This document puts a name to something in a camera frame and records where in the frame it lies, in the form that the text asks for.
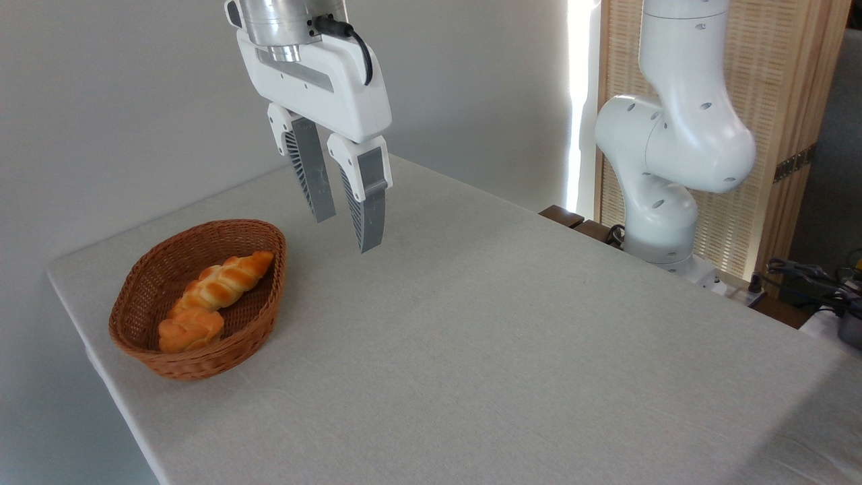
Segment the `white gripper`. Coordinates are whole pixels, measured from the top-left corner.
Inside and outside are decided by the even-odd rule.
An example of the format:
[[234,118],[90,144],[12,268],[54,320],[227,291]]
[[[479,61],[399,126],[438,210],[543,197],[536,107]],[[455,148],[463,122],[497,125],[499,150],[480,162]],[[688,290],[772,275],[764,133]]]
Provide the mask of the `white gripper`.
[[362,49],[353,40],[322,36],[299,46],[299,61],[282,62],[253,44],[244,30],[235,37],[253,86],[271,102],[267,117],[278,153],[294,169],[315,221],[336,213],[319,124],[337,133],[327,139],[327,149],[341,171],[358,248],[364,253],[379,246],[385,191],[392,187],[389,151],[379,135],[391,126],[392,113],[376,56],[372,81],[365,86]]

